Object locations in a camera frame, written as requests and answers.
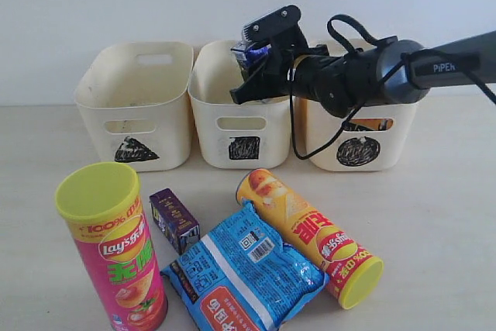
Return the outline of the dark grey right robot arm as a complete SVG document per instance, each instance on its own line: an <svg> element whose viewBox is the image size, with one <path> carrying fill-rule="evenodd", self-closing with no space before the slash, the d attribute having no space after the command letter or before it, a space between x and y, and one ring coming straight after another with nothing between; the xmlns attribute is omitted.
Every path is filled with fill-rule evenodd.
<svg viewBox="0 0 496 331"><path fill-rule="evenodd" d="M243 67L243 83L230 92L236 104L293 95L344 118L360 105L413 104L432 88L495 81L493 32L433 49L391 37L341 56L325 44L266 48L256 64Z"/></svg>

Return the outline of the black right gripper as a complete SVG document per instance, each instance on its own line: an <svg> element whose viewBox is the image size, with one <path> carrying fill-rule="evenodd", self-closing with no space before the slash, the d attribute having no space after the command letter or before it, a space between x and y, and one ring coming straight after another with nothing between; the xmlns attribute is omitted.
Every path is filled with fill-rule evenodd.
<svg viewBox="0 0 496 331"><path fill-rule="evenodd" d="M329 114L345 117L353 108L349 67L343 57L316 54L312 50L282 50L281 59L270 54L238 87L229 91L232 101L246 102L293 95L318 102Z"/></svg>

